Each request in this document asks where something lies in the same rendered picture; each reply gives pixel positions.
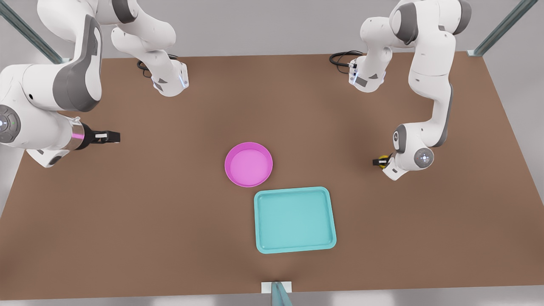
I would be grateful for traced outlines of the teal rectangular tray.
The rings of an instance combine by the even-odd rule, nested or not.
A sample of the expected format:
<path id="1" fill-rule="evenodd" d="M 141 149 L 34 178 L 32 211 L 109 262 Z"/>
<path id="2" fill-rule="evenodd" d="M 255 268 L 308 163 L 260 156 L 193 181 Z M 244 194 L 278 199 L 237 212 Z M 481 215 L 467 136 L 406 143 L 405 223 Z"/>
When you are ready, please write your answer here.
<path id="1" fill-rule="evenodd" d="M 256 247 L 262 254 L 331 249 L 337 235 L 324 187 L 261 190 L 253 198 Z"/>

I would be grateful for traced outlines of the pink round plate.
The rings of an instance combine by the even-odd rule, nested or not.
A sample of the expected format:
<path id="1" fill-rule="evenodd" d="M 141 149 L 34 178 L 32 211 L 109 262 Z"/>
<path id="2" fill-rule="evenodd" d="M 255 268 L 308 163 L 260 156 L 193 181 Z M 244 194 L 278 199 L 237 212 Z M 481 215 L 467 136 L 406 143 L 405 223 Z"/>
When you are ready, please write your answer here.
<path id="1" fill-rule="evenodd" d="M 251 188 L 264 183 L 273 169 L 270 151 L 256 142 L 243 142 L 226 155 L 224 170 L 237 186 Z"/>

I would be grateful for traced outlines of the silver frame post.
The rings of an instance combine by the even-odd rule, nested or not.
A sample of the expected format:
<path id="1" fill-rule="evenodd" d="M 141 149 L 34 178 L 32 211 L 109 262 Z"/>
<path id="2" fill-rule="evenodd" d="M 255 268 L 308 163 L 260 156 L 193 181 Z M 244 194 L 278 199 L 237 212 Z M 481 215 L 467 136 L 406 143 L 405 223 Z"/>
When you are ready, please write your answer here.
<path id="1" fill-rule="evenodd" d="M 261 293 L 270 294 L 270 306 L 293 306 L 288 294 L 292 293 L 291 281 L 262 282 Z"/>
<path id="2" fill-rule="evenodd" d="M 31 43 L 42 55 L 53 64 L 68 62 L 62 58 L 49 44 L 39 36 L 4 0 L 0 0 L 0 16 Z"/>
<path id="3" fill-rule="evenodd" d="M 539 0 L 520 2 L 501 20 L 489 35 L 474 49 L 467 50 L 469 57 L 482 57 L 515 25 Z"/>

